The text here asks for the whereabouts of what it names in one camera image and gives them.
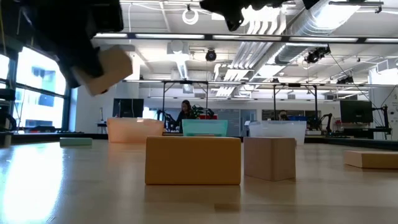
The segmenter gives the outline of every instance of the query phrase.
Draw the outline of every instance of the translucent bin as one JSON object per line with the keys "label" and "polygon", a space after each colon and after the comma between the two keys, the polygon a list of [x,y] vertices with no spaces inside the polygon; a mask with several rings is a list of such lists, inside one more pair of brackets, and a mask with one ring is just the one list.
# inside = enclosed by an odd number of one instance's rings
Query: translucent bin
{"label": "translucent bin", "polygon": [[163,135],[163,121],[142,118],[108,118],[110,143],[145,144],[148,136]]}
{"label": "translucent bin", "polygon": [[226,137],[227,120],[183,119],[184,136],[216,136]]}
{"label": "translucent bin", "polygon": [[257,121],[249,125],[250,137],[295,138],[297,145],[303,145],[306,121]]}

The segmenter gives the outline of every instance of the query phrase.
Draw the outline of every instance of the teal plastic bin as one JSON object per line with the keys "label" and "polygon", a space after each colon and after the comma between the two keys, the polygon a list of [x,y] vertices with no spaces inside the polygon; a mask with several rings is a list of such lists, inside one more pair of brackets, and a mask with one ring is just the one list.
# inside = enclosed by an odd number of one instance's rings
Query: teal plastic bin
{"label": "teal plastic bin", "polygon": [[216,136],[226,137],[227,120],[183,119],[184,136]]}

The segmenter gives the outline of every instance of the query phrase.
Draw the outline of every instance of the dark hair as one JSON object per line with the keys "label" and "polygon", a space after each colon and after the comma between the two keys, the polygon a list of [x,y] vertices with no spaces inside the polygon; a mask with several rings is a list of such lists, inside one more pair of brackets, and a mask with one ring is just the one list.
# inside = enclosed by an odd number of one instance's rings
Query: dark hair
{"label": "dark hair", "polygon": [[192,110],[191,103],[188,100],[184,100],[182,103],[188,107],[188,112],[190,113]]}

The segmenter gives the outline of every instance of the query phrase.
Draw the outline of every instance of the computer monitor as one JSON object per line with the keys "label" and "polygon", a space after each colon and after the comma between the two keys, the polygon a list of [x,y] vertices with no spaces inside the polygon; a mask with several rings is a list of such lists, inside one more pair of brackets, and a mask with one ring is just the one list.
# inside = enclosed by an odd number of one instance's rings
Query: computer monitor
{"label": "computer monitor", "polygon": [[342,123],[372,123],[373,109],[370,101],[341,100]]}
{"label": "computer monitor", "polygon": [[114,99],[113,116],[119,118],[141,118],[144,99]]}

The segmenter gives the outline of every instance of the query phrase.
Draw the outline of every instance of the person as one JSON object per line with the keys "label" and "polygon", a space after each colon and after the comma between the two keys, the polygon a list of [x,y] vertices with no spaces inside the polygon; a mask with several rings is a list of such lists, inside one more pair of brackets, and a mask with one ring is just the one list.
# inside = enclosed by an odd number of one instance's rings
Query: person
{"label": "person", "polygon": [[181,112],[176,120],[176,125],[180,127],[180,133],[182,133],[182,120],[183,119],[197,119],[193,114],[191,103],[188,100],[184,100],[181,103]]}
{"label": "person", "polygon": [[286,110],[281,110],[279,112],[279,121],[288,121],[289,118],[287,117],[287,112]]}

